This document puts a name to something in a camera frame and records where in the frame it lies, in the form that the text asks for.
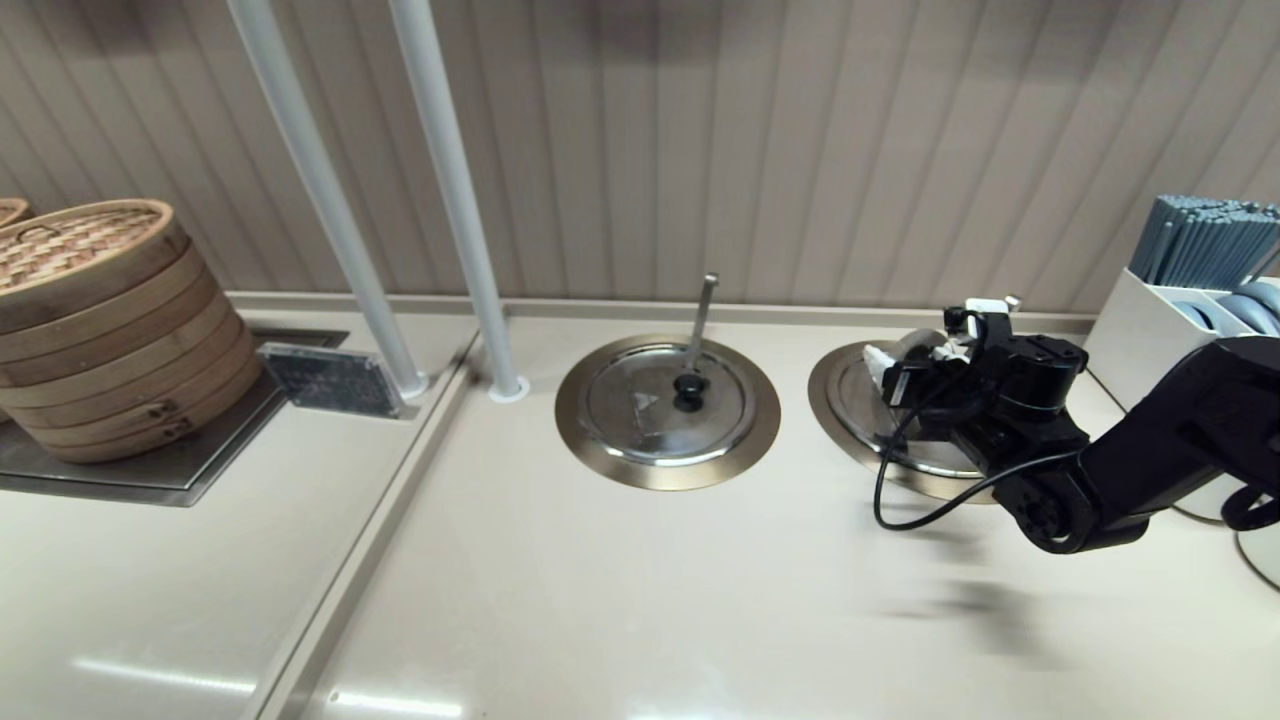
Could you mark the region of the folding steel pot lid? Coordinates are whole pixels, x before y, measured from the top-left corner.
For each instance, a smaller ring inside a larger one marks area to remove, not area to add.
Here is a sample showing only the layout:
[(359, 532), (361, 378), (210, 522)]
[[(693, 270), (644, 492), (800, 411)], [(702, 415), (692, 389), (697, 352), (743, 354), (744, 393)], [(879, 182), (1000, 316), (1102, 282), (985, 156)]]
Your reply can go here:
[[(878, 379), (868, 375), (863, 363), (867, 343), (890, 345), (890, 341), (854, 343), (844, 350), (835, 369), (829, 372), (824, 392), (829, 410), (842, 427), (841, 434), (855, 441), (860, 448), (870, 451), (872, 465), (881, 461), (883, 442), (896, 432), (905, 411), (890, 407), (882, 400)], [(909, 468), (927, 475), (957, 480), (975, 480), (980, 477), (974, 462), (943, 433), (928, 430), (916, 418), (902, 433), (891, 468)]]

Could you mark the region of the steel pot lid black knob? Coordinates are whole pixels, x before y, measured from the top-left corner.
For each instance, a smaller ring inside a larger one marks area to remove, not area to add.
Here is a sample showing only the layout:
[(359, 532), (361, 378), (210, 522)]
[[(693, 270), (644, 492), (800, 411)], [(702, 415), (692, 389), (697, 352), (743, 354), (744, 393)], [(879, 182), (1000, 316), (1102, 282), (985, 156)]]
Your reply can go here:
[(685, 343), (650, 342), (612, 354), (588, 374), (579, 420), (614, 456), (681, 468), (726, 455), (753, 428), (760, 393), (735, 361)]

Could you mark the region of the bamboo steamer baskets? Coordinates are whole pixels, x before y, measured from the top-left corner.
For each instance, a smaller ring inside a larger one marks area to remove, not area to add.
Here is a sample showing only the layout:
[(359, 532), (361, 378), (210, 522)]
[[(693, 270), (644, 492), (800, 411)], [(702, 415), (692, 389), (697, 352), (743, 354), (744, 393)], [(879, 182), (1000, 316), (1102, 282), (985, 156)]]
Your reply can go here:
[(55, 459), (174, 445), (261, 374), (248, 324), (169, 204), (119, 199), (0, 228), (0, 427)]

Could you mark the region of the white cutlery holder box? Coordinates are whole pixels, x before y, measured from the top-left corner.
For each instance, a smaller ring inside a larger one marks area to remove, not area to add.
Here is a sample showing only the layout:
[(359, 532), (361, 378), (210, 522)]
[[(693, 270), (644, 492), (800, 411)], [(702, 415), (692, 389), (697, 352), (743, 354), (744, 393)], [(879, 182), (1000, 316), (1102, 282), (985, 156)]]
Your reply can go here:
[(1217, 302), (1225, 295), (1229, 292), (1147, 284), (1129, 270), (1121, 272), (1085, 342), (1089, 373), (1128, 413), (1187, 355), (1215, 341), (1260, 337), (1252, 346), (1265, 350), (1280, 370), (1280, 338), (1253, 332), (1222, 306), (1228, 329), (1208, 333), (1171, 305), (1176, 300)]

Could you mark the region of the grey-blue chopstick bundle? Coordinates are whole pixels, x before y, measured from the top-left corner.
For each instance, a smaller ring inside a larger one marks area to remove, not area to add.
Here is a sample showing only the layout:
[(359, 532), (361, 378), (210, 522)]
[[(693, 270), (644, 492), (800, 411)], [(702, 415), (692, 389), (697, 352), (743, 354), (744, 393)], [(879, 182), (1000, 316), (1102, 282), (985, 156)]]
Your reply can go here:
[(1158, 195), (1128, 270), (1147, 284), (1234, 290), (1280, 263), (1280, 206)]

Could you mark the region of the white support pole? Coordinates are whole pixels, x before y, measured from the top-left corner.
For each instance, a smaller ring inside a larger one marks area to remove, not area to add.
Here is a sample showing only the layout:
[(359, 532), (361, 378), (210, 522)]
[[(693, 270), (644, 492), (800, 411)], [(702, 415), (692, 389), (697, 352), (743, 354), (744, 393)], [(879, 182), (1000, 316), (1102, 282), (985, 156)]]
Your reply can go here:
[(389, 1), (454, 249), (486, 351), (492, 378), (489, 396), (497, 404), (515, 404), (529, 395), (530, 383), (515, 366), (504, 305), (486, 245), (431, 1)]
[(273, 0), (225, 0), (236, 32), (325, 238), (402, 398), (429, 388), (392, 311), (358, 223), (291, 60)]

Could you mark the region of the dark acrylic label sign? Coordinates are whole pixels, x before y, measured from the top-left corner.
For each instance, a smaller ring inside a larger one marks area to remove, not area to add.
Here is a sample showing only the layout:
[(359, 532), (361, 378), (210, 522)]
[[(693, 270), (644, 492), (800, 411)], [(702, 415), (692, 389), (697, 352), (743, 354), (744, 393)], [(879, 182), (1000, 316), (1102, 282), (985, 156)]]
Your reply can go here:
[(297, 407), (399, 419), (406, 405), (376, 354), (266, 342), (256, 354)]

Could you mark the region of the recessed steel steamer tray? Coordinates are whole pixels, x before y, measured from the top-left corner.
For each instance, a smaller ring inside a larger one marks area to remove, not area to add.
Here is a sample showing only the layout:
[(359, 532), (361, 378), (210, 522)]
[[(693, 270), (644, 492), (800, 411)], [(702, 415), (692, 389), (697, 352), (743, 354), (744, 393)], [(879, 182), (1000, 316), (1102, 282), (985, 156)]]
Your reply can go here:
[(193, 434), (95, 465), (61, 462), (17, 424), (5, 423), (0, 425), (0, 489), (191, 507), (285, 402), (270, 372), (264, 370), (246, 396)]

